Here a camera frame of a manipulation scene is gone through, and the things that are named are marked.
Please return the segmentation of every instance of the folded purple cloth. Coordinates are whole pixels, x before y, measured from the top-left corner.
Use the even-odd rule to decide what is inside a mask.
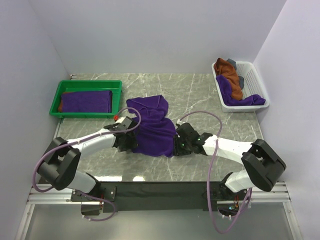
[[[111,113],[112,91],[76,91],[61,95],[63,113]]]
[[[216,80],[219,84],[224,104],[227,106],[264,105],[266,102],[266,100],[258,94],[253,94],[242,100],[236,100],[231,97],[232,89],[228,79],[226,79],[223,75],[218,75],[216,76]]]
[[[152,157],[172,157],[176,128],[173,122],[165,117],[169,108],[165,98],[162,95],[137,97],[128,99],[126,105],[137,109],[141,114],[141,124],[135,131],[138,147],[132,149],[132,152]]]

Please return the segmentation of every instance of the cable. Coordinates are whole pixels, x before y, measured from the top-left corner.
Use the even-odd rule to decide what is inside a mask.
[[[185,117],[187,117],[187,116],[189,116],[189,115],[191,115],[191,114],[195,114],[195,113],[209,114],[209,115],[215,117],[215,118],[219,121],[219,123],[220,123],[219,131],[218,131],[218,133],[216,134],[217,139],[216,139],[216,141],[215,141],[215,149],[214,149],[214,153],[213,153],[213,155],[212,155],[211,162],[210,162],[210,164],[209,164],[208,176],[207,176],[207,179],[206,179],[206,196],[207,196],[207,201],[208,201],[209,215],[210,215],[210,218],[211,218],[213,227],[214,227],[214,229],[215,229],[218,233],[220,233],[220,234],[225,234],[225,233],[228,233],[228,232],[231,230],[231,228],[232,228],[232,227],[234,226],[234,224],[236,223],[236,221],[237,221],[238,217],[240,216],[240,214],[242,214],[242,213],[244,212],[244,210],[247,209],[247,207],[249,206],[250,199],[251,199],[251,195],[252,195],[252,188],[250,188],[250,189],[247,191],[246,195],[244,196],[244,199],[243,199],[243,201],[242,201],[242,204],[241,204],[241,206],[240,206],[237,214],[234,216],[233,221],[232,221],[232,223],[230,224],[230,226],[229,226],[226,230],[224,230],[224,231],[220,230],[220,229],[218,228],[218,226],[217,226],[216,219],[215,219],[214,214],[213,214],[213,212],[212,212],[211,196],[210,196],[210,195],[211,195],[211,194],[210,194],[210,175],[211,175],[211,169],[212,169],[212,166],[213,166],[213,164],[214,164],[214,161],[215,161],[215,158],[216,158],[216,155],[217,155],[217,151],[218,151],[218,148],[219,148],[218,139],[219,139],[219,135],[220,135],[220,133],[221,133],[221,131],[222,131],[222,125],[223,125],[223,124],[222,124],[221,119],[220,119],[217,115],[215,115],[215,114],[212,113],[212,112],[204,111],[204,110],[189,112],[189,113],[183,115],[183,116],[179,119],[179,121],[182,121],[182,119],[184,119]]]
[[[141,115],[140,115],[140,113],[138,112],[138,110],[136,110],[136,109],[133,108],[133,107],[125,107],[125,108],[121,109],[121,110],[116,114],[116,116],[117,116],[118,114],[120,114],[121,112],[123,112],[124,110],[133,110],[133,111],[138,115],[139,121],[138,121],[137,125],[135,125],[135,126],[132,127],[132,128],[126,129],[126,130],[107,131],[107,132],[103,132],[102,134],[97,133],[97,134],[95,134],[95,135],[92,135],[92,136],[88,136],[88,137],[86,137],[86,138],[83,138],[83,139],[81,139],[80,141],[69,142],[69,143],[67,143],[67,144],[63,144],[63,145],[57,146],[57,147],[49,150],[48,152],[46,152],[46,153],[39,159],[39,161],[36,163],[36,165],[35,165],[35,167],[34,167],[34,170],[33,170],[33,173],[32,173],[32,186],[33,186],[33,188],[34,188],[36,191],[40,192],[40,193],[45,193],[45,192],[47,192],[47,191],[49,191],[49,190],[51,190],[51,189],[54,188],[53,186],[51,186],[51,187],[49,187],[49,188],[47,188],[47,189],[40,189],[40,188],[38,188],[37,183],[36,183],[36,175],[37,175],[37,172],[38,172],[38,168],[39,168],[40,165],[43,163],[43,161],[44,161],[50,154],[54,153],[55,151],[60,150],[60,149],[63,149],[63,148],[66,148],[66,147],[70,147],[70,146],[73,146],[73,145],[76,145],[76,144],[80,144],[80,143],[83,143],[83,142],[86,142],[86,141],[89,141],[89,140],[94,139],[94,138],[99,137],[99,136],[104,136],[104,135],[108,135],[108,134],[127,133],[127,132],[130,132],[130,131],[135,130],[135,129],[140,125],[140,123],[141,123]],[[92,218],[90,218],[91,221],[95,221],[95,222],[104,221],[104,220],[110,219],[110,218],[116,213],[116,206],[115,206],[112,202],[110,202],[110,201],[108,201],[108,200],[106,200],[106,199],[102,199],[102,198],[90,196],[90,195],[88,195],[88,194],[86,194],[86,193],[84,193],[84,192],[81,192],[81,193],[82,193],[83,195],[85,195],[86,197],[90,197],[91,199],[95,199],[95,200],[97,200],[97,201],[103,201],[103,202],[105,202],[105,203],[110,204],[110,205],[113,207],[113,213],[112,213],[110,216],[108,216],[108,217],[106,217],[106,218],[102,218],[102,219],[92,219]]]

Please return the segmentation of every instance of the marble tabletop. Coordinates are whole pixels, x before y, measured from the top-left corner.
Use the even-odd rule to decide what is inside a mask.
[[[212,74],[103,73],[77,74],[72,79],[121,80],[120,108],[126,107],[127,99],[163,95],[169,103],[166,117],[173,123],[191,111],[206,110],[221,118],[222,138],[244,142],[262,138],[254,112],[222,112]],[[216,134],[219,130],[219,122],[203,113],[193,114],[187,117],[187,121],[199,134]],[[58,136],[64,139],[79,138],[113,122],[112,119],[65,118],[59,127]],[[201,154],[151,157],[140,153],[119,153],[116,148],[109,148],[82,159],[78,170],[90,173],[100,181],[205,181],[210,160],[210,156]],[[243,166],[237,162],[217,157],[211,180],[221,181],[226,174],[242,169]]]

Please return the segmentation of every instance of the green plastic bin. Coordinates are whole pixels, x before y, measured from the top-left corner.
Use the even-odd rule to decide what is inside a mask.
[[[104,119],[113,118],[119,111],[122,81],[120,80],[62,80],[56,90],[53,103],[50,108],[50,115],[58,118],[90,118]],[[112,112],[59,112],[61,94],[64,92],[84,91],[112,91]]]

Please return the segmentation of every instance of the white plastic laundry basket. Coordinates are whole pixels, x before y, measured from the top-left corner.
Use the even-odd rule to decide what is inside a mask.
[[[219,84],[216,80],[216,71],[214,69],[214,64],[212,64],[213,76],[216,84],[216,88],[218,90],[218,94],[220,97],[220,101],[222,104],[222,111],[224,113],[236,113],[236,112],[254,112],[261,108],[266,108],[269,106],[269,98],[267,95],[267,91],[259,78],[257,70],[255,66],[248,61],[237,61],[236,62],[236,73],[238,76],[242,76],[244,78],[244,87],[242,89],[243,98],[249,97],[253,94],[259,94],[262,98],[265,99],[264,105],[259,106],[227,106],[222,99]]]

